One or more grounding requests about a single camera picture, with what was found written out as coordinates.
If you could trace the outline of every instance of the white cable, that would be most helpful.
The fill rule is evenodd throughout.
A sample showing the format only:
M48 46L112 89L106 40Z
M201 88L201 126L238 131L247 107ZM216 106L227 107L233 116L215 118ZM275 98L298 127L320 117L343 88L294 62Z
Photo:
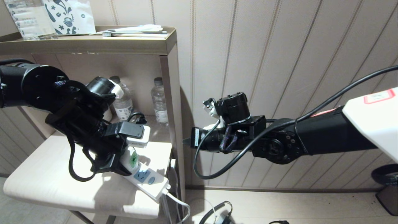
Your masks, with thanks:
M173 201L177 202L178 204L180 204L180 205L182 205L182 206L184 206L184 207L186 207L188 209L188 214L180 222L178 222L177 224L183 223L191 215L191 207L187 203L182 202L178 198L174 197L170 192L167 192L166 195L169 196L169 198L171 198Z
M177 198L179 199L179 195L178 195L178 176L177 176L177 171L175 170L174 167L172 167L172 170L173 170L174 176L175 176L175 178L176 178L176 196L177 196ZM181 214L179 213L178 204L176 204L176 207L177 207L178 219L180 219L180 218L181 218Z
M216 215L216 210L214 209L214 206L213 206L213 204L212 204L211 202L209 202L208 200L206 200L206 199L204 199L204 198L194 198L194 199L190 200L190 201L188 202L188 204L191 204L193 201L199 200L199 199L205 200L205 201L207 201L207 203L210 204L211 208L213 209L213 215L214 215L214 223L213 223L213 224L215 224L215 223L216 223L217 215Z

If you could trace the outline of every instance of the plastic bottle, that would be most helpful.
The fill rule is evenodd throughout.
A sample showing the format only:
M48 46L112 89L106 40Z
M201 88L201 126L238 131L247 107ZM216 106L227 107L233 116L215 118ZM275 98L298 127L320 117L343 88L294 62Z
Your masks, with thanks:
M131 100L131 93L129 88L120 82L119 76L112 76L110 78L113 82L118 84L123 89L123 97L121 99L115 99L113 107L119 120L125 121L129 118L131 112L134 110L133 101Z
M4 0L24 40L57 39L49 18L50 6L41 0Z
M162 126L169 125L167 117L166 98L164 97L164 87L162 78L158 77L154 80L155 87L151 90L153 107L155 110L156 121Z

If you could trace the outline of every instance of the stool leg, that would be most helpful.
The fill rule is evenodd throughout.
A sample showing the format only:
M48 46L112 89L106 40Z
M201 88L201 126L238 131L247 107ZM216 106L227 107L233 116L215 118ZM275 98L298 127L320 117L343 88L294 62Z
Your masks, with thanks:
M71 211L69 210L72 214L74 214L75 216L77 216L80 220L82 220L84 223L86 224L94 224L90 219L88 219L87 217L85 217L82 213L78 212L78 211Z

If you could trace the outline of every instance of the wall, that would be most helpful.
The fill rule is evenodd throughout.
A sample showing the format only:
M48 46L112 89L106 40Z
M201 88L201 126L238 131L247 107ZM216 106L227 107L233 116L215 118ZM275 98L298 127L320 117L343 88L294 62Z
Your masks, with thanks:
M246 93L252 115L295 118L375 70L398 63L397 0L95 0L96 25L174 26L184 137L215 123L201 102ZM374 78L325 108L397 86L397 73ZM379 187L370 172L392 161L380 150L301 157L288 165L245 155L219 178L203 181L185 151L187 185L247 189ZM200 152L214 173L234 155Z

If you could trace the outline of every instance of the shelf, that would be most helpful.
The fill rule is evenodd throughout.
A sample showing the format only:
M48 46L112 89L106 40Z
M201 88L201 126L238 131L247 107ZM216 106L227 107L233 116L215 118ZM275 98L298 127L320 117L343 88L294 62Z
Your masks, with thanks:
M96 31L127 26L96 26ZM11 34L0 37L0 55L13 54L145 54L168 55L177 42L176 29L164 26L165 39L129 37L128 39L103 39L102 35L60 36L53 40L24 41Z
M152 115L145 115L148 121L146 124L150 127L149 141L168 142L170 143L170 132L168 126L161 126L156 122L156 117ZM111 123L119 122L117 116L113 116Z

